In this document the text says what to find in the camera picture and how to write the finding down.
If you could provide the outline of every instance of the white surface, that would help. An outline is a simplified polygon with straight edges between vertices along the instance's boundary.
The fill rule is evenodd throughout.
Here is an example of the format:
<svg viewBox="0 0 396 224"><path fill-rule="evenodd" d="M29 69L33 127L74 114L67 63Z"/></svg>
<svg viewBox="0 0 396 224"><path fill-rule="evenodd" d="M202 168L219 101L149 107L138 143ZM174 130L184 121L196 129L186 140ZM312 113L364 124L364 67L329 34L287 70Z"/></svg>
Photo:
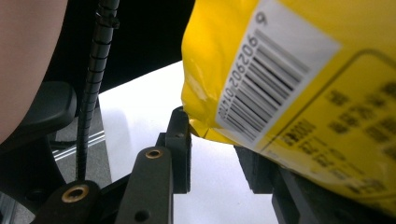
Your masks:
<svg viewBox="0 0 396 224"><path fill-rule="evenodd" d="M99 96L113 181L131 173L137 153L155 145L181 105L181 63ZM191 192L175 195L175 224L277 223L271 195L248 187L232 146L192 138Z"/></svg>

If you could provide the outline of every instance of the dark background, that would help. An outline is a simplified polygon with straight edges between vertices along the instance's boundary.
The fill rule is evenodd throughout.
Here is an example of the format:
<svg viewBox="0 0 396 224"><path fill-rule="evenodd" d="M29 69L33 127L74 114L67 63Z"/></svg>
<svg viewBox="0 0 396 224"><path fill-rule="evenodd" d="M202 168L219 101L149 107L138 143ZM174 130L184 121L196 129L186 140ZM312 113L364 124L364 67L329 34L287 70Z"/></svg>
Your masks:
<svg viewBox="0 0 396 224"><path fill-rule="evenodd" d="M101 92L181 60L193 0L120 1ZM45 81L70 83L80 104L98 0L69 0Z"/></svg>

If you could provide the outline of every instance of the brass screw hole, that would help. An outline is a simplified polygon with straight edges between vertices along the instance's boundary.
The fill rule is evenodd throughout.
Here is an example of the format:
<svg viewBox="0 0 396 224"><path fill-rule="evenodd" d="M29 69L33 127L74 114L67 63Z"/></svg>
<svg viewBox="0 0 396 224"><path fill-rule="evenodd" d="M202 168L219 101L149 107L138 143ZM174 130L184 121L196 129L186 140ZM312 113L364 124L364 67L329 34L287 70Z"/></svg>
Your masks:
<svg viewBox="0 0 396 224"><path fill-rule="evenodd" d="M64 203L75 203L85 198L88 195L90 188L87 185L76 185L68 189L62 195L62 201Z"/></svg>
<svg viewBox="0 0 396 224"><path fill-rule="evenodd" d="M152 149L146 152L146 157L149 159L158 159L163 155L163 152L158 149Z"/></svg>

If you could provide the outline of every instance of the black plastic part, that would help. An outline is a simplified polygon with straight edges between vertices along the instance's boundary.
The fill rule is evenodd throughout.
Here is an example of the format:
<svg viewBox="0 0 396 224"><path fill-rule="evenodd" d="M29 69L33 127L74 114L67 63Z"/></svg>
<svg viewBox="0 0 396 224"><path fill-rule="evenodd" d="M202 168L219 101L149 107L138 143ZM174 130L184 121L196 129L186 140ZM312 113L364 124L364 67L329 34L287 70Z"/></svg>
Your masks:
<svg viewBox="0 0 396 224"><path fill-rule="evenodd" d="M191 133L189 117L178 107L172 112L165 134L165 146L172 152L174 193L187 193L191 188Z"/></svg>
<svg viewBox="0 0 396 224"><path fill-rule="evenodd" d="M119 0L104 0L99 2L95 13L96 23L93 31L88 74L81 100L78 117L78 136L76 149L76 179L84 180L87 168L88 135L91 126L93 110L96 107L97 95L100 90L103 71L106 68L107 54L113 38L113 29L119 28L120 22L114 16Z"/></svg>
<svg viewBox="0 0 396 224"><path fill-rule="evenodd" d="M64 82L43 82L17 130L0 145L0 155L67 126L76 113L76 94Z"/></svg>
<svg viewBox="0 0 396 224"><path fill-rule="evenodd" d="M156 147L165 147L165 136L166 133L160 133L158 135L157 143L155 144Z"/></svg>
<svg viewBox="0 0 396 224"><path fill-rule="evenodd" d="M245 147L235 147L248 185L255 194L270 194L273 186L269 178L274 165L262 159L262 156Z"/></svg>
<svg viewBox="0 0 396 224"><path fill-rule="evenodd" d="M140 151L116 223L172 223L172 184L172 156L169 150L149 147Z"/></svg>
<svg viewBox="0 0 396 224"><path fill-rule="evenodd" d="M67 203L63 201L64 194L75 188L75 194L83 195L82 187L88 189L88 194L77 202ZM92 181L75 181L57 189L49 200L43 205L36 215L33 224L85 224L98 223L102 214L99 205L100 190Z"/></svg>
<svg viewBox="0 0 396 224"><path fill-rule="evenodd" d="M88 74L87 74L86 80L89 80L90 82L101 82L103 79L103 73L104 73L104 71L93 72L88 69Z"/></svg>
<svg viewBox="0 0 396 224"><path fill-rule="evenodd" d="M104 8L115 10L119 8L120 1L114 0L100 0L99 5Z"/></svg>
<svg viewBox="0 0 396 224"><path fill-rule="evenodd" d="M100 89L100 84L101 82L90 82L87 81L87 83L85 84L85 89L84 91L86 92L85 94L87 95L94 95L96 94L96 96L99 93L99 89Z"/></svg>
<svg viewBox="0 0 396 224"><path fill-rule="evenodd" d="M395 223L394 219L332 193L251 150L236 147L236 152L253 191L273 192L273 206L281 224Z"/></svg>
<svg viewBox="0 0 396 224"><path fill-rule="evenodd" d="M130 176L126 175L125 177L102 189L100 203L104 207L104 210L100 221L101 224L113 224L116 221L120 203L129 178Z"/></svg>
<svg viewBox="0 0 396 224"><path fill-rule="evenodd" d="M97 42L92 41L91 45L91 55L94 55L96 58L105 58L110 52L110 44L99 44Z"/></svg>
<svg viewBox="0 0 396 224"><path fill-rule="evenodd" d="M88 68L90 69L90 71L93 71L93 72L104 71L106 68L106 61L107 61L107 58L95 58L92 55L90 58L90 63L88 65Z"/></svg>
<svg viewBox="0 0 396 224"><path fill-rule="evenodd" d="M93 30L93 41L101 44L110 44L113 39L113 28L96 24Z"/></svg>
<svg viewBox="0 0 396 224"><path fill-rule="evenodd" d="M0 171L0 191L34 214L53 191L65 184L47 136L4 152Z"/></svg>
<svg viewBox="0 0 396 224"><path fill-rule="evenodd" d="M108 8L102 7L99 4L98 9L96 10L96 14L102 15L103 17L116 17L117 16L117 10L116 9L108 9Z"/></svg>

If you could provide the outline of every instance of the black metal bracket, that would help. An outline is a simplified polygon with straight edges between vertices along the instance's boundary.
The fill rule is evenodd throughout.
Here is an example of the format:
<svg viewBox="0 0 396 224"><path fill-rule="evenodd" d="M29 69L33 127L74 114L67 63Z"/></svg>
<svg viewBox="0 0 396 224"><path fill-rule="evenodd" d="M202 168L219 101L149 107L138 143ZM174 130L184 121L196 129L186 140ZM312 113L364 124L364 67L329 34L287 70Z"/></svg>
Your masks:
<svg viewBox="0 0 396 224"><path fill-rule="evenodd" d="M235 147L254 193L273 193L280 224L395 223L394 219L332 193L247 148Z"/></svg>
<svg viewBox="0 0 396 224"><path fill-rule="evenodd" d="M156 146L139 152L130 175L105 187L100 193L95 187L90 187L94 191L89 191L78 203L65 203L60 200L60 195L79 188L81 183L90 185L87 181L72 182L51 196L34 223L170 224L173 223L173 194L190 191L190 173L189 119L179 107L172 113L167 132L160 133ZM79 221L75 222L73 218L79 218Z"/></svg>

